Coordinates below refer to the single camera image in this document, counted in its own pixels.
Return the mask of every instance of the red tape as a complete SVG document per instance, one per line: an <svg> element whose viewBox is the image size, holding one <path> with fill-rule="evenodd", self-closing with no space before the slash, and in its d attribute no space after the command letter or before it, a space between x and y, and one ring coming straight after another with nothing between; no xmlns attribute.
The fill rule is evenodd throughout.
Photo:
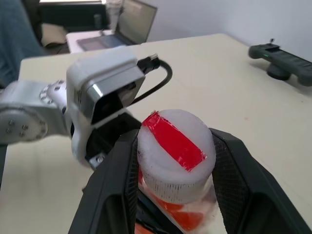
<svg viewBox="0 0 312 234"><path fill-rule="evenodd" d="M148 127L160 146L186 171L190 172L207 156L168 120L153 112L142 123Z"/></svg>

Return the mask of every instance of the laptop screen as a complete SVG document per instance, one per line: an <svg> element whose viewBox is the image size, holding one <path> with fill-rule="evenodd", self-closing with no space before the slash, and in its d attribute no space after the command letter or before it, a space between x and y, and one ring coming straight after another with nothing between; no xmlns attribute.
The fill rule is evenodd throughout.
<svg viewBox="0 0 312 234"><path fill-rule="evenodd" d="M157 8L136 0L125 0L118 20L117 34L133 44L146 42Z"/></svg>

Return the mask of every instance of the laptop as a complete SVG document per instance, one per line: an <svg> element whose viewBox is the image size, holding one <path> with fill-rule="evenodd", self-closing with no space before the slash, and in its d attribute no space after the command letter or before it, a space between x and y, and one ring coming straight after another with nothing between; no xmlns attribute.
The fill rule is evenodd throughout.
<svg viewBox="0 0 312 234"><path fill-rule="evenodd" d="M146 42L157 8L137 0L125 0L113 35L80 39L78 45L84 51L136 45Z"/></svg>

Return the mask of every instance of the plastic bottle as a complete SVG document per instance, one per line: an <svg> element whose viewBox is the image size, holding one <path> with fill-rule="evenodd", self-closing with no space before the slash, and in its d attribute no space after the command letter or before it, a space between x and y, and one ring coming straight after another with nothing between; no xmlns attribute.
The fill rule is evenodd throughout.
<svg viewBox="0 0 312 234"><path fill-rule="evenodd" d="M209 128L182 110L152 113L138 134L140 188L184 233L197 233L216 207Z"/></svg>

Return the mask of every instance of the person's leg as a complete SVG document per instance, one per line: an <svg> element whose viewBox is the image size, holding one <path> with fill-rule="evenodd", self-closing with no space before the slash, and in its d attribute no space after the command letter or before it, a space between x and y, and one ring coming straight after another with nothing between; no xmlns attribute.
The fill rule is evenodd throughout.
<svg viewBox="0 0 312 234"><path fill-rule="evenodd" d="M0 0L0 85L19 77L20 62L43 55L20 0Z"/></svg>
<svg viewBox="0 0 312 234"><path fill-rule="evenodd" d="M39 13L40 0L21 0L23 3L29 21L33 27L33 31L37 38L37 41L41 43L42 39L42 20Z"/></svg>

